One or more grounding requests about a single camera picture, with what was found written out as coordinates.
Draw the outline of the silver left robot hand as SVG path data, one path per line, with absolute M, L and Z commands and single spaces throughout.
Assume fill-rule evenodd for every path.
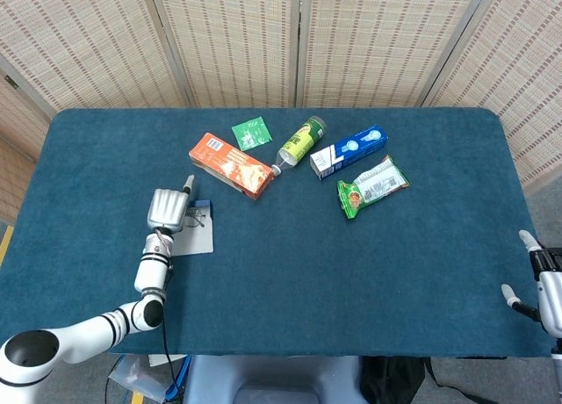
M 156 189 L 148 209 L 148 228 L 175 234 L 183 229 L 194 176 L 189 175 L 181 191 Z

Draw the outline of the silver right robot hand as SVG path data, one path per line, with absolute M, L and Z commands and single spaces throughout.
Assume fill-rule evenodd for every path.
M 501 285 L 507 305 L 533 321 L 557 341 L 561 339 L 561 248 L 547 248 L 527 230 L 519 237 L 529 253 L 537 286 L 538 307 L 525 305 L 508 284 Z

